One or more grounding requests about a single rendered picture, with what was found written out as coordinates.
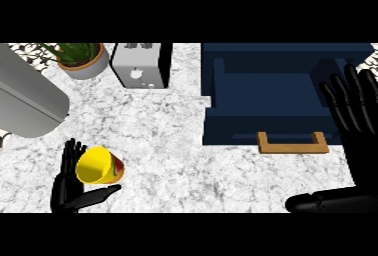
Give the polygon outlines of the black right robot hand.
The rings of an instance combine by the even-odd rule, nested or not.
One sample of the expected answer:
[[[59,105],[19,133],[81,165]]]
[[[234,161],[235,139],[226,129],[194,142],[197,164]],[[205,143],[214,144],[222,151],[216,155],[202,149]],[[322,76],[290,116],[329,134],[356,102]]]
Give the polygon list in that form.
[[[378,213],[378,81],[369,69],[344,66],[344,77],[319,84],[340,131],[353,187],[287,199],[291,213]]]

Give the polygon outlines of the silver toaster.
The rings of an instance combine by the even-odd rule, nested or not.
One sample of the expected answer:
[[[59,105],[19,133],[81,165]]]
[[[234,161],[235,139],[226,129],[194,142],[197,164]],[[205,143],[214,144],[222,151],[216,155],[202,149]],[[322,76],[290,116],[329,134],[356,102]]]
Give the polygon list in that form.
[[[170,83],[171,43],[117,43],[111,68],[129,89],[166,89]]]

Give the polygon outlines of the potted green plant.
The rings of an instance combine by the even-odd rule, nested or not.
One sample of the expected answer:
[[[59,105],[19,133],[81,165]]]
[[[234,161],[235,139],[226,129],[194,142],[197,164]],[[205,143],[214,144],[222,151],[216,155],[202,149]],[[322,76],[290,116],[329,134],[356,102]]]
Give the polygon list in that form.
[[[59,48],[39,43],[39,46],[53,55],[50,61],[73,79],[95,78],[108,67],[109,54],[102,43],[59,43]]]

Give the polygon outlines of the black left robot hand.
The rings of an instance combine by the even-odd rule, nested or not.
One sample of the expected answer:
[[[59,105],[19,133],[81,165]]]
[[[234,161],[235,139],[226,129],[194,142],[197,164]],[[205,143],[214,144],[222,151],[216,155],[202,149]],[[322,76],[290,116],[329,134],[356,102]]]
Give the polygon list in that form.
[[[81,208],[102,203],[121,189],[120,185],[84,191],[84,184],[77,178],[76,166],[80,157],[86,153],[87,146],[74,138],[65,142],[61,172],[55,177],[50,210],[53,213],[77,213]]]

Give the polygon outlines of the yellow cup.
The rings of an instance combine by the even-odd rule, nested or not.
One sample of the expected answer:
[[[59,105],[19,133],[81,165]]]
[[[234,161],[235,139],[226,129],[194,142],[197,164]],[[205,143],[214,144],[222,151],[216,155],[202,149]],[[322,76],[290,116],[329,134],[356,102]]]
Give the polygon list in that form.
[[[124,164],[105,147],[93,147],[81,155],[76,174],[84,184],[114,184],[124,175]]]

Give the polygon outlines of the dark blue open drawer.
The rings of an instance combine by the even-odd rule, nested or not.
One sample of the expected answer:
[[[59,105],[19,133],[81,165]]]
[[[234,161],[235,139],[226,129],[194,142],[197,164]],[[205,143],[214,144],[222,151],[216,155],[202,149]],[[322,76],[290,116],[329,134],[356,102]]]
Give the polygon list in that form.
[[[254,145],[265,132],[278,144],[312,142],[319,131],[338,145],[340,134],[319,84],[372,55],[369,43],[205,43],[201,94],[205,145]]]

